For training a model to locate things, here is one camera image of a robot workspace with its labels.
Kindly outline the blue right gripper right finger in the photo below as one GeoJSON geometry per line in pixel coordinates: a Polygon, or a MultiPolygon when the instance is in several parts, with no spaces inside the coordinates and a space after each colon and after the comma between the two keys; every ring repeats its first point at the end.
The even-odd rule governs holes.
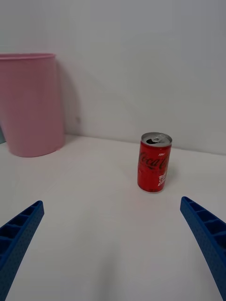
{"type": "Polygon", "coordinates": [[[180,211],[199,245],[222,299],[225,300],[226,223],[185,196],[181,198],[180,211]]]}

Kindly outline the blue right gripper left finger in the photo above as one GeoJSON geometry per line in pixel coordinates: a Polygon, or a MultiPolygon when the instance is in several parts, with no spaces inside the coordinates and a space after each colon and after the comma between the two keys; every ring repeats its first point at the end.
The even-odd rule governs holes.
{"type": "Polygon", "coordinates": [[[0,300],[9,293],[23,257],[44,216],[41,200],[0,228],[0,300]]]}

